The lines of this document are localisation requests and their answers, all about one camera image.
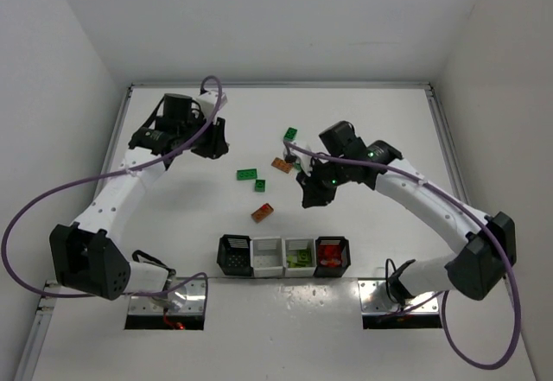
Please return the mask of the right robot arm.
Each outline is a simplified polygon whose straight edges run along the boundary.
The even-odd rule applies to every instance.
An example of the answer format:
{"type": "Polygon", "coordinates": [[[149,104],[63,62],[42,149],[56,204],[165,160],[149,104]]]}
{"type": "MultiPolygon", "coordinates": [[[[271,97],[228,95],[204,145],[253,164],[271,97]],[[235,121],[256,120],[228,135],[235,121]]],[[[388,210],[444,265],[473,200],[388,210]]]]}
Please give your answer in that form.
{"type": "Polygon", "coordinates": [[[402,153],[387,142],[367,145],[347,121],[320,135],[327,153],[314,154],[297,143],[286,146],[288,162],[301,170],[296,177],[302,206],[327,206],[339,186],[363,184],[396,201],[441,237],[450,254],[430,260],[408,260],[398,267],[380,290],[384,307],[403,306],[417,295],[456,290],[481,301],[516,262],[513,220],[505,213],[484,213],[462,204],[426,181],[402,153]]]}

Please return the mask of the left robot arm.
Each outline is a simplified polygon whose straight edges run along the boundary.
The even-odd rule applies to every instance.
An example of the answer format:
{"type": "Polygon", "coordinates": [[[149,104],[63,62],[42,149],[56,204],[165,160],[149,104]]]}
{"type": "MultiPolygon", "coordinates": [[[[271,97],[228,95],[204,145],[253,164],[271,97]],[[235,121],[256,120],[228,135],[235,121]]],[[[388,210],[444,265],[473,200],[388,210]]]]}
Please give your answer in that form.
{"type": "Polygon", "coordinates": [[[49,243],[58,283],[107,300],[164,291],[172,269],[158,260],[126,257],[118,245],[140,201],[183,151],[212,160],[228,151],[226,121],[216,112],[223,92],[197,97],[166,93],[133,133],[119,167],[71,225],[57,225],[49,243]]]}

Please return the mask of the lime curved lego brick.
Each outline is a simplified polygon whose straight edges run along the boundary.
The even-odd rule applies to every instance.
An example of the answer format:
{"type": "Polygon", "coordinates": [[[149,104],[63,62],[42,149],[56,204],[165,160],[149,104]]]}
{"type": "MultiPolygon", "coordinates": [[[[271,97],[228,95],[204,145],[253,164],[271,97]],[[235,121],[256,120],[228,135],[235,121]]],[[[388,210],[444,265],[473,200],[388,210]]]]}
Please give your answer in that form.
{"type": "Polygon", "coordinates": [[[308,266],[312,263],[311,250],[299,250],[297,252],[297,262],[308,266]]]}

